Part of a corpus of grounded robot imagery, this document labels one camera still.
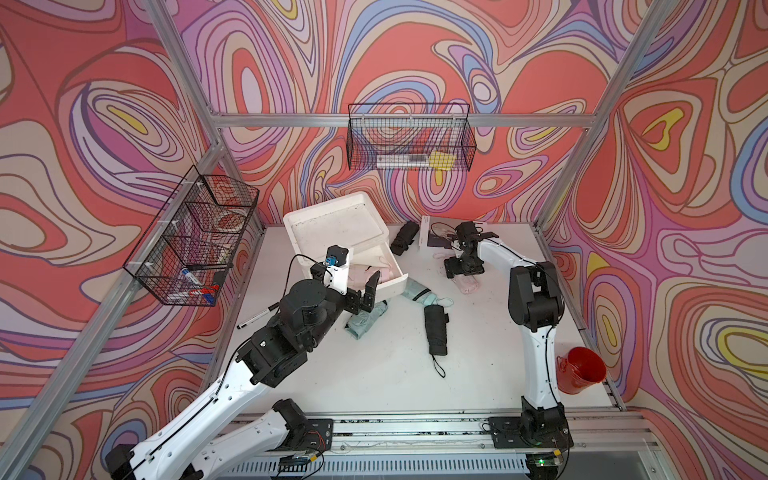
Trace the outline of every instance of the swirly pattern backdrop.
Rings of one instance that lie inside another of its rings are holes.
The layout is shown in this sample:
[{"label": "swirly pattern backdrop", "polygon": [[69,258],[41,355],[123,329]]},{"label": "swirly pattern backdrop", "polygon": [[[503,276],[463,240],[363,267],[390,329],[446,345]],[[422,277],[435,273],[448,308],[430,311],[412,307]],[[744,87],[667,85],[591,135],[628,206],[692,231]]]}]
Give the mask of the swirly pattern backdrop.
[{"label": "swirly pattern backdrop", "polygon": [[[208,147],[141,4],[0,2],[0,442]],[[108,478],[197,395],[252,246],[213,309],[137,295],[25,478]]]},{"label": "swirly pattern backdrop", "polygon": [[[352,102],[467,101],[480,113],[594,111],[643,0],[188,0],[174,16],[215,111],[337,113]],[[365,190],[386,221],[533,221],[580,131],[478,128],[471,173],[346,168],[346,129],[223,134],[260,215]]]},{"label": "swirly pattern backdrop", "polygon": [[681,478],[768,478],[768,6],[680,2],[546,236]]}]

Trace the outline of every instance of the white table surface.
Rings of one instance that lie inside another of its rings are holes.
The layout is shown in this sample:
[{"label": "white table surface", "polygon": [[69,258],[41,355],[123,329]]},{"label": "white table surface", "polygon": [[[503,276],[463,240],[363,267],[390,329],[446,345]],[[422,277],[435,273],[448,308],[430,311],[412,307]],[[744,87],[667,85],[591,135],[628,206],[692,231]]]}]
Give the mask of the white table surface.
[{"label": "white table surface", "polygon": [[[394,239],[399,225],[389,229],[390,239]],[[544,259],[529,225],[494,224],[491,230],[523,255]],[[438,376],[428,354],[423,306],[397,296],[388,301],[388,311],[360,340],[344,331],[349,314],[343,313],[309,354],[307,363],[244,413],[266,412],[277,400],[287,398],[312,414],[519,409],[525,388],[524,359],[518,326],[507,311],[504,277],[490,266],[476,277],[480,288],[464,295],[445,277],[442,260],[420,253],[417,243],[418,239],[397,257],[403,272],[438,296],[455,301],[446,309],[450,316],[448,355],[437,357],[446,378]],[[268,228],[238,323],[280,298],[292,255],[285,228]],[[298,262],[294,262],[290,285],[301,279]],[[235,329],[225,358],[268,319],[267,315],[244,329]],[[583,345],[566,307],[556,330],[555,352],[562,355]],[[611,406],[601,384],[561,397],[566,408]]]}]

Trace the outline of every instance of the wire basket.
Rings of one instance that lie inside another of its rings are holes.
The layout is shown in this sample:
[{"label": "wire basket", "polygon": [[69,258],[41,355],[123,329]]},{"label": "wire basket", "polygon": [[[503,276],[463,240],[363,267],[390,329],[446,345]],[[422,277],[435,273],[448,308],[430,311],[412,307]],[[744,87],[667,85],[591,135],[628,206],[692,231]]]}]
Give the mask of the wire basket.
[{"label": "wire basket", "polygon": [[164,305],[214,306],[259,191],[224,175],[197,174],[187,183],[193,185],[146,259],[131,271],[131,252],[124,268]]},{"label": "wire basket", "polygon": [[466,103],[349,105],[350,170],[469,171],[477,144]]}]

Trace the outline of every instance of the metal extrusion bar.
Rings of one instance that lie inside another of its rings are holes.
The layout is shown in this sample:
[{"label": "metal extrusion bar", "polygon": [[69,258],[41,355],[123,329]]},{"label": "metal extrusion bar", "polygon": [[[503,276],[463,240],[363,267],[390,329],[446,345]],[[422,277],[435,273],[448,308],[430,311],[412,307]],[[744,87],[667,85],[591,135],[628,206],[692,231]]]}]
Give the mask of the metal extrusion bar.
[{"label": "metal extrusion bar", "polygon": [[[200,172],[209,173],[213,170],[221,150],[220,144],[208,149],[197,162]],[[182,180],[177,195],[169,200],[168,208],[153,225],[133,260],[140,263],[146,259],[163,233],[164,222],[170,220],[176,213],[192,184],[193,182]],[[57,365],[51,378],[18,421],[3,448],[0,449],[0,478],[12,480],[24,476],[25,470],[54,428],[56,420],[67,407],[140,288],[139,282],[127,271],[121,271],[118,281],[112,286],[104,301],[75,339],[72,347]]]},{"label": "metal extrusion bar", "polygon": [[[224,127],[346,127],[347,114],[213,114],[214,124]],[[388,117],[366,114],[366,118]],[[430,118],[450,114],[430,114]],[[473,127],[591,127],[593,114],[470,114]]]},{"label": "metal extrusion bar", "polygon": [[[534,234],[534,237],[536,237],[536,241],[538,242],[538,247],[541,249],[541,252],[544,253],[544,256],[547,259],[547,261],[550,261],[554,265],[557,265],[557,262],[554,260],[554,255],[552,255],[552,251],[549,249],[549,245],[547,245],[547,242],[544,239],[544,234],[541,232],[541,229],[539,227],[533,227],[533,234]],[[587,330],[588,330],[587,323],[584,321],[584,317],[581,316],[581,310],[578,308],[576,302],[574,301],[573,296],[571,296],[571,291],[567,288],[563,288],[563,285],[568,285],[565,282],[565,277],[563,276],[563,273],[560,271],[559,268],[556,270],[558,271],[558,285],[561,286],[560,291],[563,294],[563,300],[565,301],[565,305],[568,306],[568,311],[571,312],[571,316],[574,319],[576,328],[578,329],[578,332],[581,334],[581,339],[584,340],[584,344],[587,347],[589,347],[589,349],[597,352],[598,346],[595,345],[594,340],[587,333]],[[606,377],[605,382],[607,383],[608,388],[611,390],[611,395],[614,397],[616,406],[620,410],[626,410],[627,406],[624,404],[624,399],[621,398],[619,389],[616,387],[616,383],[614,383],[614,380],[611,378],[610,375]]]},{"label": "metal extrusion bar", "polygon": [[[499,453],[486,425],[492,416],[520,416],[519,409],[477,413],[308,414],[333,419],[332,448],[337,455],[409,455]],[[658,438],[640,412],[570,409],[568,427],[575,451],[657,452]],[[225,431],[252,422],[258,415],[239,415]],[[514,452],[541,452],[520,445]]]},{"label": "metal extrusion bar", "polygon": [[144,4],[147,7],[147,14],[157,31],[157,36],[160,37],[160,41],[168,53],[168,58],[179,75],[179,82],[192,100],[197,118],[200,119],[200,124],[203,126],[208,139],[211,143],[222,144],[227,149],[227,154],[221,157],[224,171],[230,177],[242,180],[243,176],[240,174],[240,169],[232,160],[231,152],[229,152],[227,144],[224,143],[221,132],[211,119],[210,103],[205,96],[205,92],[203,92],[200,80],[192,69],[192,62],[187,56],[187,49],[184,47],[184,42],[181,40],[179,31],[176,29],[176,24],[174,24],[174,20],[165,6],[165,1],[146,0]]},{"label": "metal extrusion bar", "polygon": [[621,94],[632,79],[632,75],[643,61],[645,53],[650,44],[654,41],[664,20],[672,12],[677,4],[677,0],[654,0],[648,7],[640,26],[637,28],[632,41],[624,53],[624,57],[619,61],[619,65],[614,75],[608,81],[603,97],[600,99],[597,117],[592,127],[581,136],[584,141],[578,143],[578,148],[574,149],[571,158],[568,159],[563,171],[558,175],[558,179],[549,190],[547,200],[538,213],[535,224],[542,225],[554,213],[560,196],[571,186],[581,165],[587,160],[590,150],[600,136],[600,132],[605,126],[611,112],[619,101]]},{"label": "metal extrusion bar", "polygon": [[[237,323],[237,317],[240,314],[240,308],[242,307],[243,300],[245,299],[245,293],[248,291],[248,285],[250,284],[251,277],[253,276],[253,268],[256,266],[256,260],[259,256],[259,252],[261,251],[261,244],[264,242],[265,229],[262,228],[258,216],[258,213],[254,213],[251,217],[256,219],[256,247],[253,249],[253,254],[248,260],[248,265],[245,269],[245,272],[243,273],[243,282],[240,284],[240,290],[237,292],[237,297],[230,307],[227,318],[224,319],[224,322],[221,326],[221,332],[219,335],[220,338],[223,339],[229,339],[232,337],[232,332],[235,328],[235,324]],[[221,363],[227,360],[224,358],[224,356],[227,354],[228,345],[228,342],[217,342],[214,349],[214,356],[208,364],[208,368],[206,369],[205,375],[203,376],[203,381],[200,383],[200,391],[198,393],[205,392],[210,384],[213,383],[213,381],[218,377],[219,371],[221,370]]]}]

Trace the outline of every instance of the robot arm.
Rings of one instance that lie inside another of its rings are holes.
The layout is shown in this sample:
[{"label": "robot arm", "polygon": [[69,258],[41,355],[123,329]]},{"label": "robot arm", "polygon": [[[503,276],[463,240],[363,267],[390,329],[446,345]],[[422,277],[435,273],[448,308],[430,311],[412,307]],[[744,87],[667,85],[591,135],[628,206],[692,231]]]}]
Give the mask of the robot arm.
[{"label": "robot arm", "polygon": [[521,436],[531,445],[539,445],[553,436],[565,437],[570,444],[554,361],[554,331],[564,312],[554,265],[522,256],[504,245],[495,233],[479,232],[474,222],[459,224],[456,236],[463,253],[461,257],[445,259],[449,278],[484,273],[485,263],[508,278],[508,311],[519,326],[525,358]]},{"label": "robot arm", "polygon": [[330,247],[326,262],[310,269],[313,278],[291,287],[276,314],[237,348],[224,373],[202,395],[150,438],[117,445],[107,454],[113,480],[216,478],[249,455],[296,446],[307,420],[290,399],[214,438],[250,402],[303,365],[344,310],[372,310],[380,273],[371,276],[365,293],[348,290],[351,260],[350,250]]}]

